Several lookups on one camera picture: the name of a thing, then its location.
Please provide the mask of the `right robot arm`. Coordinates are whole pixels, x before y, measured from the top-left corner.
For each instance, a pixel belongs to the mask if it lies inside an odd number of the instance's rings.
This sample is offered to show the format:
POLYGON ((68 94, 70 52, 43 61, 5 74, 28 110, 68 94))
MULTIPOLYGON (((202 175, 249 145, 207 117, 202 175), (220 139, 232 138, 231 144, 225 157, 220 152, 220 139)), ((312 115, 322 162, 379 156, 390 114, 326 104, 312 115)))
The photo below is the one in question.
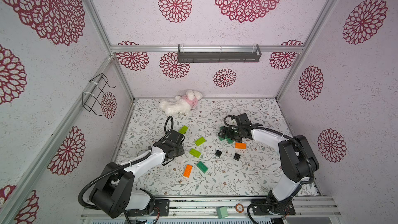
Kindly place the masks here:
POLYGON ((278 184, 269 192, 268 204, 283 204, 300 192, 303 186, 314 182, 314 173, 319 162, 303 135, 288 136, 279 131, 252 123, 246 114, 227 115, 218 136, 242 143, 243 139, 261 142, 273 148, 280 157, 283 175, 278 184))

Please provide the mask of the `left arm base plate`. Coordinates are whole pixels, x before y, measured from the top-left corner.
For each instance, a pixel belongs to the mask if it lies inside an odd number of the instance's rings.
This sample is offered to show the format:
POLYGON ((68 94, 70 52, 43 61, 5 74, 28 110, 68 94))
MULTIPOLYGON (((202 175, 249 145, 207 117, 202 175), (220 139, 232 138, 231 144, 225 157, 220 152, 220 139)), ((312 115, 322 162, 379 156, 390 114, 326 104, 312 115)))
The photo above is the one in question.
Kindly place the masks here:
POLYGON ((141 216, 168 216, 170 208, 170 200, 155 199, 150 200, 149 204, 144 209, 127 209, 127 215, 129 217, 141 217, 141 216))

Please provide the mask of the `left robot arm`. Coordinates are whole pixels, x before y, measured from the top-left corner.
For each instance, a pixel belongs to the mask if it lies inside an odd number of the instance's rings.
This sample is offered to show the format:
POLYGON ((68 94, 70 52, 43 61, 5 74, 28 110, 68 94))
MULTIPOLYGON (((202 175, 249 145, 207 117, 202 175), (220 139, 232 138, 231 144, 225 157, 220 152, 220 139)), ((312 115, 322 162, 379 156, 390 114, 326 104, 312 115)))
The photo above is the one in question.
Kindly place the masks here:
POLYGON ((152 214, 155 196, 144 189, 133 190, 134 181, 151 169, 165 166, 182 156, 184 139, 183 134, 169 130, 137 158, 122 164, 107 164, 101 175, 80 191, 78 203, 84 208, 101 210, 110 218, 131 211, 152 214))

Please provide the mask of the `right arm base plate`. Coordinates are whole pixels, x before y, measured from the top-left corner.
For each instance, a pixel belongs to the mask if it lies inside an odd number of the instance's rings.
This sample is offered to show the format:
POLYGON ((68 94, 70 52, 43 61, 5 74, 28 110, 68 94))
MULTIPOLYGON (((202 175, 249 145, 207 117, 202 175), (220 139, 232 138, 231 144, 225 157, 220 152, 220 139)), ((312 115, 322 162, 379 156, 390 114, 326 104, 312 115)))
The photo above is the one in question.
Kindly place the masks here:
POLYGON ((255 216, 261 215, 295 215, 296 211, 294 209, 292 201, 265 206, 265 199, 252 199, 251 204, 254 206, 252 210, 255 216))

